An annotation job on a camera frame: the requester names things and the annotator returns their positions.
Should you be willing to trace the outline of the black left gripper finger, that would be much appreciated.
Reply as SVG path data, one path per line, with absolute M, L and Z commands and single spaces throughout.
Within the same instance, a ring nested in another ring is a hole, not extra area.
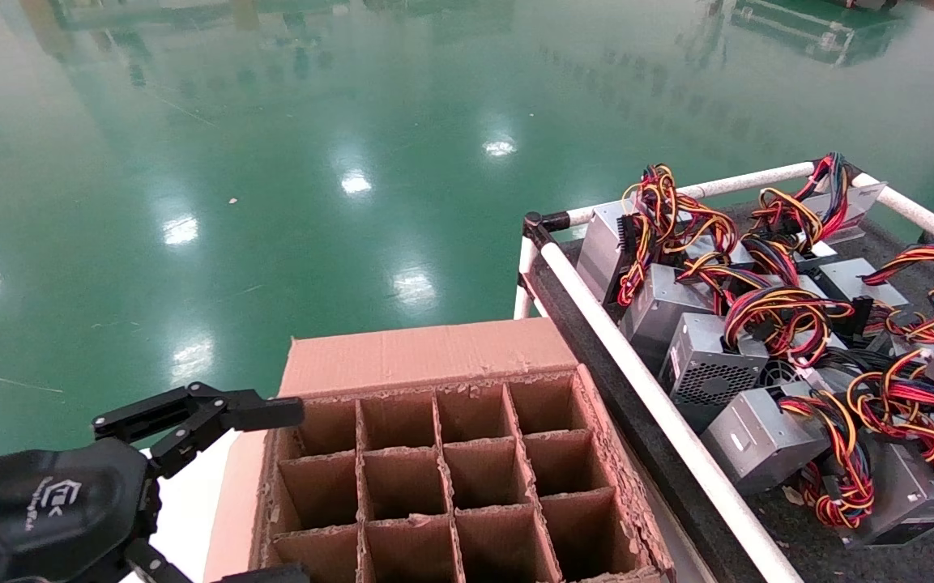
M 127 568 L 143 582 L 192 582 L 174 564 L 167 561 L 148 540 L 135 540 L 125 550 Z M 231 573 L 217 582 L 310 582 L 301 564 L 281 564 L 278 567 Z
M 252 389 L 221 391 L 194 381 L 101 414 L 92 428 L 94 440 L 127 444 L 159 436 L 151 467 L 159 479 L 171 479 L 227 432 L 299 427 L 305 417 L 300 398 L 265 399 Z

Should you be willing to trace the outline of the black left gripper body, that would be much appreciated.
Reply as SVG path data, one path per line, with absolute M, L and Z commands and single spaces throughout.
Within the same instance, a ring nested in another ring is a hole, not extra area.
M 156 470 L 121 440 L 0 457 L 0 582 L 119 582 L 160 509 Z

